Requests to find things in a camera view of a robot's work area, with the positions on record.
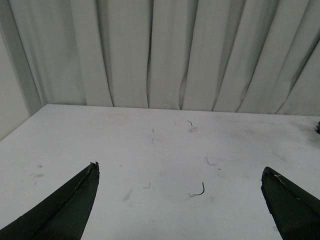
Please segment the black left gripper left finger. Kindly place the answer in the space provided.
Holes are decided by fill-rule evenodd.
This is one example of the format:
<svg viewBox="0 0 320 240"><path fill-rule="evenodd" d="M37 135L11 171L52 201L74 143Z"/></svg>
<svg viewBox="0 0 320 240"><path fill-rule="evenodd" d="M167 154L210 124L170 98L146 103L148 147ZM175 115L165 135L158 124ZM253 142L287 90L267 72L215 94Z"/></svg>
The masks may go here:
<svg viewBox="0 0 320 240"><path fill-rule="evenodd" d="M79 240L97 194L99 164L92 162L51 195L5 226L2 240Z"/></svg>

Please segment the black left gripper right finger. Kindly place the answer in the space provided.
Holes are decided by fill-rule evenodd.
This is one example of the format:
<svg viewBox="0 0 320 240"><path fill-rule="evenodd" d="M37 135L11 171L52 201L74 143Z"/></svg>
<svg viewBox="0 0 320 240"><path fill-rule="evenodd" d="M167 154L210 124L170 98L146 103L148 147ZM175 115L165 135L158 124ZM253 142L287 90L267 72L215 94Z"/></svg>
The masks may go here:
<svg viewBox="0 0 320 240"><path fill-rule="evenodd" d="M284 240L320 238L320 200L280 173L265 167L261 191Z"/></svg>

